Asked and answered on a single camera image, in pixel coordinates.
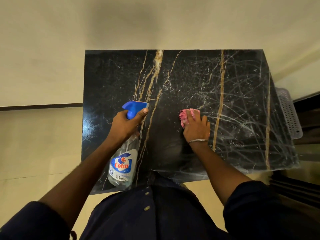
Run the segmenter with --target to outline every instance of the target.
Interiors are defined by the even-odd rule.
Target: person's left hand
[[[127,113],[127,110],[121,111],[113,118],[110,132],[105,140],[106,143],[120,147],[133,133],[138,133],[138,125],[140,125],[144,117],[146,117],[148,109],[142,109],[131,120],[127,119]]]

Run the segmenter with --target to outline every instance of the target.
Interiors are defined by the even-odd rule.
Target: spray bottle
[[[122,108],[128,110],[127,118],[131,120],[140,110],[148,106],[146,102],[130,101]],[[139,138],[134,134],[123,143],[110,160],[108,180],[119,190],[125,190],[132,184],[137,167],[138,147]]]

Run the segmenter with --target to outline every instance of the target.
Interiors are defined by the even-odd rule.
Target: pink cloth
[[[182,128],[184,128],[184,124],[182,123],[182,121],[185,120],[186,122],[188,122],[186,110],[190,110],[191,115],[192,115],[192,117],[193,117],[194,120],[196,120],[196,117],[195,117],[195,114],[194,114],[193,111],[198,111],[198,112],[200,113],[200,110],[193,109],[193,108],[187,108],[187,109],[182,109],[182,110],[180,110],[179,118],[181,119],[181,126],[182,126]]]

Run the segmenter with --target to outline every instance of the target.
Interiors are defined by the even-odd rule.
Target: white perforated basket
[[[289,91],[285,88],[275,88],[275,90],[280,101],[284,118],[287,122],[291,139],[301,138],[303,135],[301,125]]]

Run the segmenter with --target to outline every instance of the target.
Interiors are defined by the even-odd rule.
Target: marble tabletop
[[[178,182],[208,179],[182,134],[186,108],[208,117],[210,147],[243,173],[299,164],[263,50],[87,50],[82,160],[131,100],[150,104],[133,186],[150,170]],[[108,168],[91,194],[116,191]]]

